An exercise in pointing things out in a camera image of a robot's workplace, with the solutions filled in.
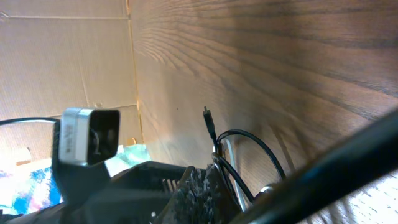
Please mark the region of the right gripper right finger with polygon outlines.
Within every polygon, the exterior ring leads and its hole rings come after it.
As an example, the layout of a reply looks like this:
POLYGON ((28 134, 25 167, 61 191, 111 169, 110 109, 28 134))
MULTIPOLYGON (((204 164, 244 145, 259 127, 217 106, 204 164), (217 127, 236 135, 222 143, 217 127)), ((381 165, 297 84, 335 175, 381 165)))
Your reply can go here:
POLYGON ((209 199, 206 204, 212 214, 212 223, 230 223, 241 212, 239 204, 224 183, 219 170, 214 164, 206 168, 209 199))

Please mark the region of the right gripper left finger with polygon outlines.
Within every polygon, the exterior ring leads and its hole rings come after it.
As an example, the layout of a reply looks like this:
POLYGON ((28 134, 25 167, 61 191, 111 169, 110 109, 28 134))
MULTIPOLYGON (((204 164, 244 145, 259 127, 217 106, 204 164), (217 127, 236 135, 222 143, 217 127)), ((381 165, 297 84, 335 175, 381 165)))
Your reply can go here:
POLYGON ((155 219, 155 223, 207 223, 203 178, 204 173, 200 169, 193 166, 187 167, 177 190, 155 219))

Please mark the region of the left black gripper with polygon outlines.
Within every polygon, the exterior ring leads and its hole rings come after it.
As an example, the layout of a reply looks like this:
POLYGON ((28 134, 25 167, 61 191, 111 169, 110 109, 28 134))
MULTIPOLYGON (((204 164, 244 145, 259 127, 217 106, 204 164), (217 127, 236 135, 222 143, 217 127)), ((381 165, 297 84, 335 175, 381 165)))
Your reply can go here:
POLYGON ((28 215, 1 214, 1 223, 154 223, 185 168, 147 161, 110 177, 105 164, 53 165, 64 201, 28 215))

